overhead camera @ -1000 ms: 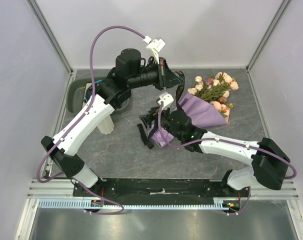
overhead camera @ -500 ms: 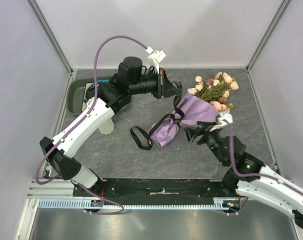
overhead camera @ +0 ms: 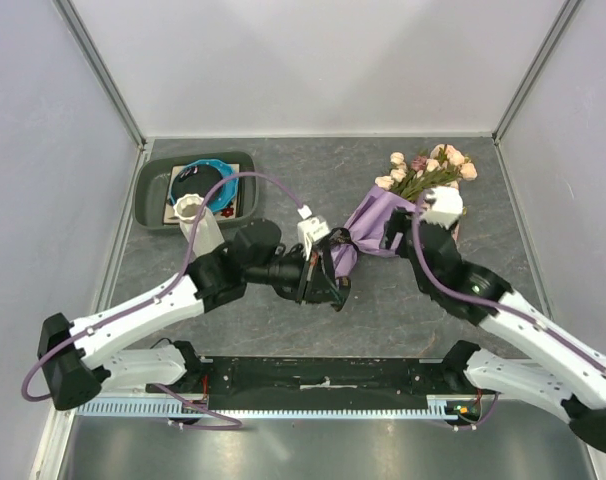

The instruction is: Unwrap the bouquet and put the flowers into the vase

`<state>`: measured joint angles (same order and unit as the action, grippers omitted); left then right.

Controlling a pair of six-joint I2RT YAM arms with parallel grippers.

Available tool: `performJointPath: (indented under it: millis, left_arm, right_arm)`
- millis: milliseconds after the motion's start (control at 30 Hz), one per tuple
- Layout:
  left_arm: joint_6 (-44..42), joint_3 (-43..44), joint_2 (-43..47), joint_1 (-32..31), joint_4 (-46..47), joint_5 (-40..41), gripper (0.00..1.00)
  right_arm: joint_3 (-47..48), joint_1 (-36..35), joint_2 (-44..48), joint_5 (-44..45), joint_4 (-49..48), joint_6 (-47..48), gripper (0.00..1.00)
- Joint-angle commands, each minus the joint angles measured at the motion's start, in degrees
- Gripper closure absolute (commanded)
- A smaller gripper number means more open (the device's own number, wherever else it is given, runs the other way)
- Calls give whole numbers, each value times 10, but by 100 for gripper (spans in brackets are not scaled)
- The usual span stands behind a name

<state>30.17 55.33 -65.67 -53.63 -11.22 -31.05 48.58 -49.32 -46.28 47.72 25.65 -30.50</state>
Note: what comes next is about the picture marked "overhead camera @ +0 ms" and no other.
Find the black printed ribbon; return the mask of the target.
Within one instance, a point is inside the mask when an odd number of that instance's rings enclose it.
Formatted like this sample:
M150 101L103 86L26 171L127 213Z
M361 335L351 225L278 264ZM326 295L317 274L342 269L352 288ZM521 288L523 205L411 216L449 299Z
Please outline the black printed ribbon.
M328 242L331 249L346 246L347 248L352 248L354 251L359 251L359 248L351 238L349 230L344 227L333 228L330 232Z

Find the pink artificial flower bunch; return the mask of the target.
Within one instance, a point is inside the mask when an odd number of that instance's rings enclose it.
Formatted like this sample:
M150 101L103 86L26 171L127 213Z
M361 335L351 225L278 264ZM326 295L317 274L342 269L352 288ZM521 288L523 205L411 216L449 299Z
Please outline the pink artificial flower bunch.
M459 190L463 181L478 176L471 158L451 144L437 144L411 160L401 152L390 155L390 170L375 179L380 193L371 205L369 231L382 233L385 222L396 208L414 212L419 196L438 186Z

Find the purple pink wrapping paper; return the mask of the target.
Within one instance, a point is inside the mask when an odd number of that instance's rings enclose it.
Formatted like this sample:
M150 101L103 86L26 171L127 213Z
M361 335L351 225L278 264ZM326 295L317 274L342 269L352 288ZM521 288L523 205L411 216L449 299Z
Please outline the purple pink wrapping paper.
M431 187L414 201L372 187L344 226L332 231L329 253L335 282L345 286L364 255L404 258L418 278L420 258L437 278L455 272L461 262L454 233L463 214L459 191Z

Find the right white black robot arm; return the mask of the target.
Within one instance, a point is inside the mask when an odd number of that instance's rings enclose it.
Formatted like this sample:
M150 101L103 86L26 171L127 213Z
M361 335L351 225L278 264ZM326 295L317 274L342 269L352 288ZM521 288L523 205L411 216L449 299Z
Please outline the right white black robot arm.
M606 355L543 315L505 279L463 259L451 232L420 213L395 209L381 244L410 262L419 291L449 315L507 341L537 364L519 366L460 341L440 371L448 391L474 386L508 394L553 414L606 454Z

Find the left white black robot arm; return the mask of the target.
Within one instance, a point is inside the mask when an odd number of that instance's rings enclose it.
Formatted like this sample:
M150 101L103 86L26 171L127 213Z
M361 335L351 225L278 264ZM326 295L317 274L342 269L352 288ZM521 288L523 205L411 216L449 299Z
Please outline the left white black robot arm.
M175 341L158 353L133 350L131 344L242 298L250 284L270 286L297 304L327 303L341 310L349 281L336 275L332 250L351 243L347 229L328 229L311 218L300 223L299 241L287 249L279 227L259 219L195 258L184 272L127 302L73 321L61 313L48 317L37 349L48 398L66 411L105 389L162 384L194 392L203 371L188 343Z

